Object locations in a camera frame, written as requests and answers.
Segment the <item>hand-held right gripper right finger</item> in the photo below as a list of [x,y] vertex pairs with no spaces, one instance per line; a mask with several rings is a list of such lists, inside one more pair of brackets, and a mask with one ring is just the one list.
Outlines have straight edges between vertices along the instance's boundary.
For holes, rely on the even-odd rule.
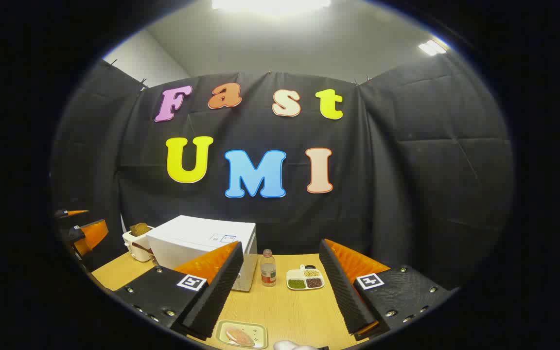
[[404,328],[455,293],[406,264],[387,266],[329,239],[320,242],[318,256],[356,340]]

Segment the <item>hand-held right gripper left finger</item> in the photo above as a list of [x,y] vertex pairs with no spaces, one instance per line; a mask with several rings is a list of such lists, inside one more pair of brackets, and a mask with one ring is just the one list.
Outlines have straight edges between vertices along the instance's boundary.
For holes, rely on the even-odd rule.
[[205,340],[212,335],[243,262],[242,242],[234,241],[176,268],[154,266],[114,295],[153,323]]

